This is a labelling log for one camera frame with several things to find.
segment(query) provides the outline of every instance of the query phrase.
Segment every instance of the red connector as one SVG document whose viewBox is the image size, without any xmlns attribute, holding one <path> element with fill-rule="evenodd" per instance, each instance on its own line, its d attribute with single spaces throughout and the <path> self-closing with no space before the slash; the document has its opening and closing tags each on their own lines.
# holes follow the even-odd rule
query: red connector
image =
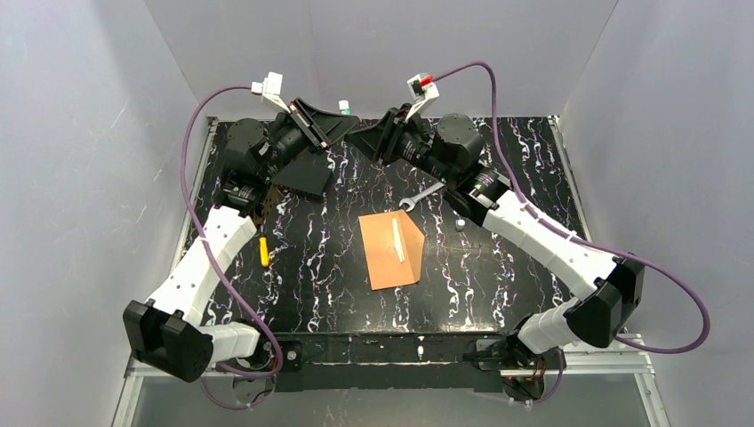
<svg viewBox="0 0 754 427">
<path fill-rule="evenodd" d="M 431 74 L 429 76 L 424 77 L 422 80 L 419 81 L 419 85 L 426 86 L 432 83 L 432 81 L 435 79 L 434 76 Z"/>
</svg>

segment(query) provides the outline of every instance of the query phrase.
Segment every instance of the white wall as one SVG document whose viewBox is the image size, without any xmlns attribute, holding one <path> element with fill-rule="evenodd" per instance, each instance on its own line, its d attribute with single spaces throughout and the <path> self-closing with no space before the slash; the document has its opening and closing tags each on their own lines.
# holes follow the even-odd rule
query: white wall
<svg viewBox="0 0 754 427">
<path fill-rule="evenodd" d="M 123 309 L 174 256 L 197 100 L 125 0 L 0 0 L 0 93 L 2 425 L 109 425 Z"/>
<path fill-rule="evenodd" d="M 405 81 L 487 60 L 499 83 L 500 112 L 559 114 L 615 0 L 146 0 L 197 98 L 284 75 L 284 99 L 301 96 L 337 110 L 381 117 L 410 101 Z M 430 114 L 489 115 L 484 71 L 445 80 Z M 231 95 L 208 110 L 219 117 L 272 117 Z"/>
<path fill-rule="evenodd" d="M 653 356 L 678 426 L 751 425 L 754 406 L 754 4 L 620 1 L 563 115 L 594 239 L 650 256 L 710 308 L 700 349 Z M 699 333 L 694 305 L 647 275 L 630 327 Z"/>
</svg>

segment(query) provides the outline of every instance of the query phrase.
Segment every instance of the floor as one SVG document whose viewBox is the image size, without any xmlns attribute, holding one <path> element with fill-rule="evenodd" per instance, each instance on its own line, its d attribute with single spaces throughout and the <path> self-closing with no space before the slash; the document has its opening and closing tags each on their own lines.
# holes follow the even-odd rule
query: floor
<svg viewBox="0 0 754 427">
<path fill-rule="evenodd" d="M 501 170 L 489 149 L 491 120 L 475 123 L 489 141 L 483 160 Z M 202 221 L 218 187 L 229 125 L 219 124 L 207 161 L 197 200 Z M 502 118 L 499 128 L 526 195 L 582 234 L 547 118 Z M 566 288 L 552 274 L 511 243 L 470 223 L 457 232 L 457 215 L 439 196 L 426 199 L 410 214 L 426 235 L 419 283 L 372 291 L 358 216 L 394 210 L 399 199 L 416 194 L 433 179 L 402 161 L 380 168 L 343 144 L 302 161 L 333 170 L 324 202 L 281 193 L 277 209 L 258 233 L 269 242 L 269 268 L 260 266 L 256 237 L 227 272 L 274 332 L 500 332 L 531 312 L 568 299 Z M 192 230 L 186 247 L 194 236 Z M 241 315 L 220 286 L 204 323 L 226 323 Z"/>
<path fill-rule="evenodd" d="M 208 387 L 235 402 L 228 378 Z M 501 393 L 471 390 L 327 390 L 276 393 L 253 411 L 216 407 L 196 384 L 145 379 L 133 426 L 284 427 L 650 427 L 633 375 L 567 375 L 557 394 L 531 412 Z"/>
</svg>

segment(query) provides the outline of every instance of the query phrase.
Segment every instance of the small gray object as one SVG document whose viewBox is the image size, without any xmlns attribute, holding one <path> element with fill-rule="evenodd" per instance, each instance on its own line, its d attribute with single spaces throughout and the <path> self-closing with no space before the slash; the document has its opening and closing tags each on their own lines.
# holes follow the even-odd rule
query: small gray object
<svg viewBox="0 0 754 427">
<path fill-rule="evenodd" d="M 406 212 L 411 212 L 416 207 L 416 204 L 419 203 L 422 199 L 427 198 L 437 193 L 444 187 L 445 187 L 444 182 L 436 182 L 435 184 L 427 187 L 427 189 L 425 189 L 424 191 L 422 191 L 421 193 L 417 194 L 414 197 L 401 199 L 401 201 L 398 202 L 398 206 L 405 209 Z"/>
</svg>

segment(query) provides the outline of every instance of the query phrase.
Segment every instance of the orange paper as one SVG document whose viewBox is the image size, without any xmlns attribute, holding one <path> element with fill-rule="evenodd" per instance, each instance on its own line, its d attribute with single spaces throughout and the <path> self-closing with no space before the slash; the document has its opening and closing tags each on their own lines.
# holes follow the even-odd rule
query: orange paper
<svg viewBox="0 0 754 427">
<path fill-rule="evenodd" d="M 399 236 L 400 250 L 395 239 Z M 403 210 L 360 216 L 361 237 L 364 240 L 366 266 L 372 290 L 411 285 L 421 276 L 421 254 L 424 235 Z"/>
</svg>

